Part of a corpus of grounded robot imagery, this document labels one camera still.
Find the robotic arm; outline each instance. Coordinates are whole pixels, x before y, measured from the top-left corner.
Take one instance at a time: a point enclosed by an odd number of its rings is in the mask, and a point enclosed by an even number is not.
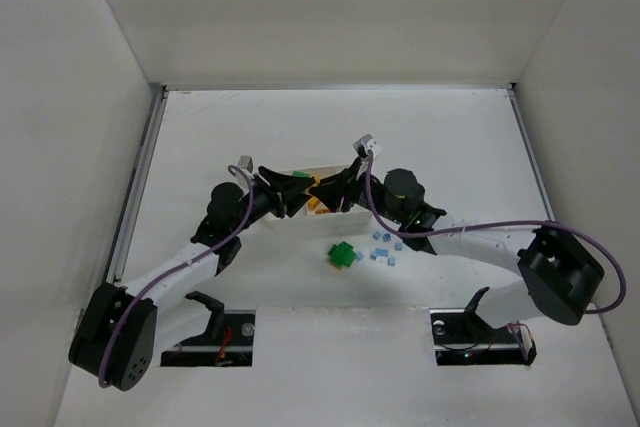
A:
[[[241,157],[233,169],[250,183],[249,193],[232,182],[216,186],[206,217],[174,258],[127,286],[98,287],[74,336],[70,362],[98,376],[103,387],[126,391],[140,381],[154,355],[203,332],[216,336],[224,305],[197,286],[231,264],[242,245],[236,231],[267,213],[292,217],[311,196],[332,212],[348,212],[357,204],[379,221],[399,224],[397,234],[415,251],[467,257],[521,277],[502,288],[479,290],[456,314],[458,329],[482,334],[540,315],[567,325],[580,322],[604,270],[571,234],[551,222],[539,222],[535,230],[467,228],[464,220],[424,201],[425,189],[412,172],[392,170],[384,182],[374,177],[371,167],[381,149],[370,135],[354,148],[358,157],[351,166],[317,185],[264,167],[250,177],[251,158]],[[442,235],[430,235],[436,231]]]

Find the screw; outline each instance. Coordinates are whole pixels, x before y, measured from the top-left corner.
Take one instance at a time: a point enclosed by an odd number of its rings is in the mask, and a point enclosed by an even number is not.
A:
[[[245,337],[251,337],[255,331],[256,328],[250,322],[242,324],[242,328],[240,329],[240,332],[242,332],[242,335],[244,335]]]
[[[433,333],[436,335],[443,335],[444,334],[444,322],[441,320],[436,320],[433,323]]]

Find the red wire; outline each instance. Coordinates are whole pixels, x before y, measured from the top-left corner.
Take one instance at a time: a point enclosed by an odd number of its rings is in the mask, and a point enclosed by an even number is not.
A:
[[[220,346],[220,350],[218,351],[218,356],[216,357],[214,365],[218,363],[218,361],[224,356],[224,349],[231,341],[231,327],[227,327],[224,331],[224,337],[222,340],[222,345]]]

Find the white wall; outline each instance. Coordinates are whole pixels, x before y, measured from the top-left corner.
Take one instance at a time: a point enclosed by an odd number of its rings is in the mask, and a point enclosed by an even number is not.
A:
[[[0,412],[51,424],[150,92],[105,0],[0,0]]]
[[[517,87],[560,220],[594,234],[626,268],[629,297],[605,316],[640,408],[640,0],[567,0]],[[609,274],[600,303],[617,293]]]
[[[151,81],[509,82],[563,0],[108,0]]]

